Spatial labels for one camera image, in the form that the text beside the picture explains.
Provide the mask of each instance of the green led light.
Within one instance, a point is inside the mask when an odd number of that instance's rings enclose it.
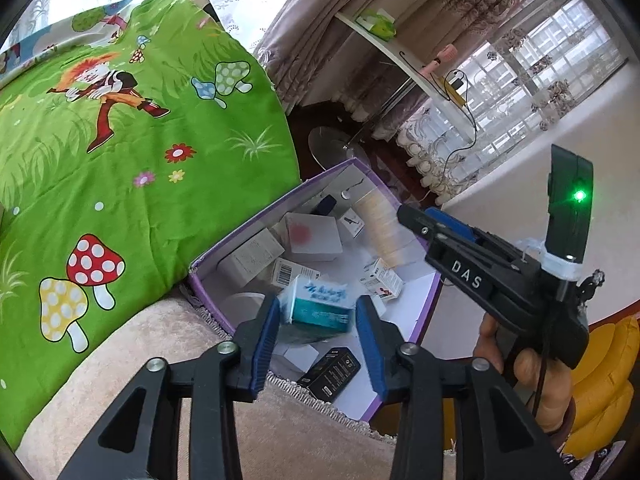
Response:
[[[582,202],[585,198],[587,198],[587,194],[583,190],[578,190],[574,193],[574,198],[578,202]]]

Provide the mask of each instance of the red spot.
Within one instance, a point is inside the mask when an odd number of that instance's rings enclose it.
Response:
[[[304,245],[311,241],[311,229],[302,224],[289,224],[289,240],[292,244]]]

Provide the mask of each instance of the pink curtain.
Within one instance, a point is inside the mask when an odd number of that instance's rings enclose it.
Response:
[[[335,13],[357,12],[371,1],[287,0],[254,50],[287,110],[302,99],[315,74],[350,34]]]
[[[456,60],[438,71],[445,75],[466,59],[524,0],[417,0],[398,19],[398,41],[421,59],[430,62],[446,44],[458,49]],[[354,118],[363,121],[397,89],[406,75],[375,51],[353,72],[338,94]],[[377,137],[393,134],[427,99],[416,87],[386,116]]]

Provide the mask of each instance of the teal and white box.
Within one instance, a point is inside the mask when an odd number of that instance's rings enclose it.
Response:
[[[353,305],[348,303],[347,296],[346,285],[297,276],[278,297],[282,322],[317,326],[329,332],[348,332]]]

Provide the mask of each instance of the red mushroom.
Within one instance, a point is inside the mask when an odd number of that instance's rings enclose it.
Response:
[[[95,301],[104,310],[115,306],[107,284],[117,280],[123,272],[122,257],[89,233],[80,237],[66,263],[67,277],[78,285],[92,286]]]

